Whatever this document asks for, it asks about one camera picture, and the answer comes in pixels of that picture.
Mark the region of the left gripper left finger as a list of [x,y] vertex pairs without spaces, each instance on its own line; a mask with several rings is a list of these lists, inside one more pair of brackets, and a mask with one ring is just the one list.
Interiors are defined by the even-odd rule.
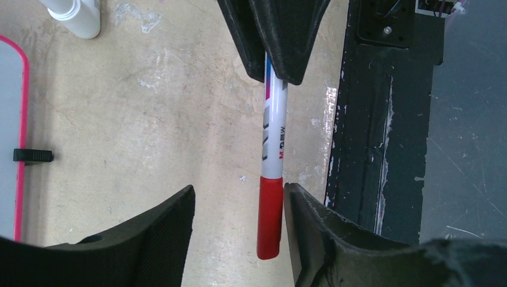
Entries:
[[1,240],[2,286],[180,286],[195,214],[187,186],[75,244],[45,248]]

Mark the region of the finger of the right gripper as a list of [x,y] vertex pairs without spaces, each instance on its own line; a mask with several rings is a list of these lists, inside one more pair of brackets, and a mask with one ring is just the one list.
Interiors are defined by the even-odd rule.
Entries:
[[275,74],[302,83],[327,0],[249,1],[254,22]]
[[259,12],[267,1],[218,0],[247,75],[265,81],[267,49],[259,29]]

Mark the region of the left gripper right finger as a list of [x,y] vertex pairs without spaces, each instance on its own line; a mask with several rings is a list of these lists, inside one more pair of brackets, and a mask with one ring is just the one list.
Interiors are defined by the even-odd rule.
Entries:
[[506,241],[438,239],[406,245],[374,234],[286,184],[296,286],[505,286]]

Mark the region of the white red marker pen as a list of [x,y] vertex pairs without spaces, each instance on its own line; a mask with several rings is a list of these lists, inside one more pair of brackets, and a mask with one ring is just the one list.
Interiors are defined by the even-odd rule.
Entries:
[[256,254],[261,260],[275,258],[279,254],[288,99],[288,83],[277,77],[268,54],[265,54],[264,87],[262,167],[256,241]]

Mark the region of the pink framed whiteboard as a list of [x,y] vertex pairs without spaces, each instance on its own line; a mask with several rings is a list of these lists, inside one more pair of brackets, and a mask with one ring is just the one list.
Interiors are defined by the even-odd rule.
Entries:
[[22,238],[25,164],[14,150],[26,147],[30,66],[25,52],[1,36],[1,237]]

